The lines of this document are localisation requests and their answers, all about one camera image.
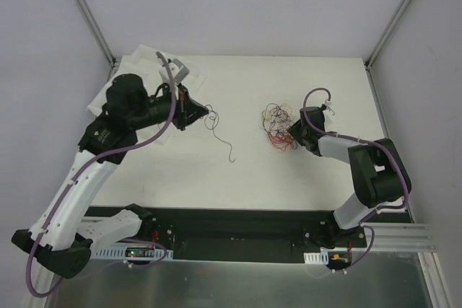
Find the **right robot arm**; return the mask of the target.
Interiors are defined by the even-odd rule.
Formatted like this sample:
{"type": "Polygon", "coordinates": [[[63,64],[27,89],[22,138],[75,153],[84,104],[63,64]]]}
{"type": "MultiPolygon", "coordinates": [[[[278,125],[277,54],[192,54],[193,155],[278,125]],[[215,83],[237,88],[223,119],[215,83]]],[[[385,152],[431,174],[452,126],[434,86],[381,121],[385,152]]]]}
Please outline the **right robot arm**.
{"type": "Polygon", "coordinates": [[[298,145],[317,157],[349,165],[354,192],[332,212],[325,228],[326,241],[342,246],[350,229],[383,209],[401,209],[409,201],[411,180],[392,140],[366,141],[325,129],[326,106],[300,109],[300,119],[289,128],[298,145]]]}

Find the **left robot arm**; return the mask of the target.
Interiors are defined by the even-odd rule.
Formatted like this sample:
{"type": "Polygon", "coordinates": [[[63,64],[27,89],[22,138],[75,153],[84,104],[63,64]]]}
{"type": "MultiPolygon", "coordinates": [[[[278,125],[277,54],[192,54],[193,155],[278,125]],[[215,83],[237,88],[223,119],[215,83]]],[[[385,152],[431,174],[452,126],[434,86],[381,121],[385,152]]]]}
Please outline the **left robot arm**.
{"type": "Polygon", "coordinates": [[[14,233],[12,243],[44,268],[70,279],[83,270],[91,255],[119,240],[132,237],[146,242],[154,230],[152,215],[136,204],[96,226],[82,226],[82,217],[123,161],[124,149],[138,146],[137,131],[161,123],[184,130],[208,112],[182,84],[163,83],[149,95],[140,76],[117,76],[106,91],[102,112],[78,143],[61,190],[32,227],[14,233]]]}

